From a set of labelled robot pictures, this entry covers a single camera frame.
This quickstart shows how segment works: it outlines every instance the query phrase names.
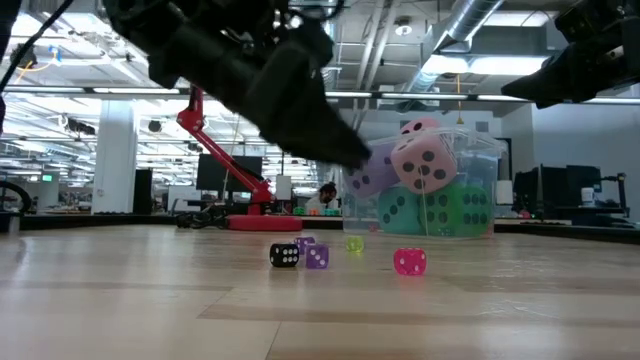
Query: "person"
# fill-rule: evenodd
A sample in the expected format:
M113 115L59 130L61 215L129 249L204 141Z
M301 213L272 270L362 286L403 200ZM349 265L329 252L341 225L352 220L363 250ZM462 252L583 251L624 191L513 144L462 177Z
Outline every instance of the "person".
M338 202L335 200L337 193L336 184L333 182L322 185L318 190L318 196L312 197L305 204L306 214L309 215L311 210L316 210L318 215L323 215L325 209L337 209Z

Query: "ductwork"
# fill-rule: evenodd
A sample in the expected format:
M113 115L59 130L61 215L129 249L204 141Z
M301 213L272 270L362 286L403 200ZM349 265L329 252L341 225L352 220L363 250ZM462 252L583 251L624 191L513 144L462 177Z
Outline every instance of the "ductwork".
M429 26L422 44L422 68L403 88L405 92L424 93L429 91L441 73L430 71L428 61L435 51L469 52L471 39L482 24L502 5L504 0L457 0L451 16L438 24ZM424 110L427 105L419 101L402 101L396 104L396 111Z

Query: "pink die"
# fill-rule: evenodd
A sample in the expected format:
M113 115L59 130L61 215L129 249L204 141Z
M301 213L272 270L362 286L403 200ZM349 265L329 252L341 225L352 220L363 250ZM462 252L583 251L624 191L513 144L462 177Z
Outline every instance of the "pink die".
M393 266L400 275L422 275L427 270L427 254L419 248L401 248L393 254Z
M423 131L427 128L440 127L440 123L436 119L432 118L422 118L418 120L413 120L409 122L407 125L403 126L400 129L400 133L402 135L410 134L416 131Z
M448 185L457 174L456 158L448 140L425 133L398 141L391 163L400 181L416 194L427 194Z

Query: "black die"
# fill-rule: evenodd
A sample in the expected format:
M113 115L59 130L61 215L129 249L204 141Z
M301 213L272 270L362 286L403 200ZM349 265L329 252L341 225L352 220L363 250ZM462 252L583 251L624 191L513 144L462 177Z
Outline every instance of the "black die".
M294 267L300 257L296 244L273 244L269 251L269 260L274 267Z

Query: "ceiling pipe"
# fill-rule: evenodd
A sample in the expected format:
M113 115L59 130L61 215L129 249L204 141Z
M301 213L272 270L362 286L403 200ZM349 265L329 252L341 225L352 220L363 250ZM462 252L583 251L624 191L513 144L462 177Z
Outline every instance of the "ceiling pipe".
M423 43L422 67L413 76L403 92L425 93L435 84L440 73L426 68L434 51L446 51L447 48L459 51L471 50L471 39L480 30L489 17L502 5L504 0L457 0L453 5L451 16L429 26ZM396 111L424 110L424 101L401 101L396 104Z
M358 69L358 77L356 78L356 90L360 90L362 81L364 80L364 74L367 71L367 65L369 64L369 58L371 57L371 51L373 50L373 43L376 40L378 34L378 27L380 26L380 19L382 18L382 10L384 8L385 0L377 0L373 15L371 17L371 27L367 41L364 45L364 53L360 60L360 68Z

